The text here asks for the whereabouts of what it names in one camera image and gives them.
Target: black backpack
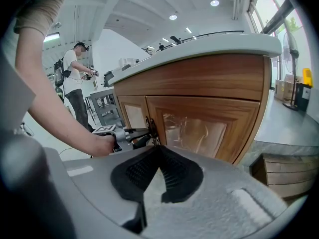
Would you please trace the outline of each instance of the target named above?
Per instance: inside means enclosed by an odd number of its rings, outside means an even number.
[[[60,58],[58,62],[54,64],[54,83],[56,87],[63,85],[64,77],[69,77],[71,74],[70,70],[64,70],[63,58]]]

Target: dark pants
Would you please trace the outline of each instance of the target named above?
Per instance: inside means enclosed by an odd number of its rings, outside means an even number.
[[[73,90],[70,93],[66,94],[65,97],[70,101],[73,107],[76,120],[80,122],[80,124],[83,125],[87,130],[92,132],[93,129],[88,122],[88,113],[86,112],[82,90],[81,89]]]

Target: person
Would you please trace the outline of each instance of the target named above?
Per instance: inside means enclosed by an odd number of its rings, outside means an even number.
[[[90,133],[65,108],[42,69],[42,47],[64,0],[32,0],[18,14],[14,32],[19,34],[15,67],[35,93],[30,115],[53,136],[91,156],[113,152],[114,138]]]
[[[77,61],[77,57],[82,55],[82,52],[86,52],[88,47],[85,47],[83,42],[78,42],[74,45],[73,49],[68,50],[63,57],[64,70],[71,71],[69,77],[64,78],[63,87],[64,95],[70,101],[73,110],[75,112],[76,120],[80,122],[90,132],[94,129],[88,122],[88,114],[86,106],[83,100],[83,94],[81,90],[81,83],[83,80],[80,77],[79,72],[87,72],[90,75],[93,74],[93,70],[85,67]]]
[[[161,43],[159,43],[159,49],[160,49],[160,51],[163,51],[163,50],[164,50],[164,45],[162,45]]]

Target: fan stand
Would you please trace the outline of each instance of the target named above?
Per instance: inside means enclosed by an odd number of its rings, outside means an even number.
[[[283,102],[283,105],[293,111],[298,111],[298,107],[295,105],[295,101],[293,103],[293,99],[294,99],[295,85],[296,85],[296,59],[299,57],[299,52],[297,50],[290,49],[290,54],[291,54],[292,63],[293,63],[294,86],[293,86],[293,93],[291,96],[290,103]]]

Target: fluorescent light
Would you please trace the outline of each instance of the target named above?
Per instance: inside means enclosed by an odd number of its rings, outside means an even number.
[[[170,20],[176,20],[176,19],[177,19],[177,16],[173,14],[173,15],[169,16],[169,19],[170,19]]]
[[[60,34],[59,33],[54,33],[54,34],[48,34],[43,42],[48,42],[48,41],[52,41],[55,39],[59,39],[60,38]]]
[[[210,2],[210,5],[211,6],[218,6],[219,5],[219,1],[213,0],[213,1]]]

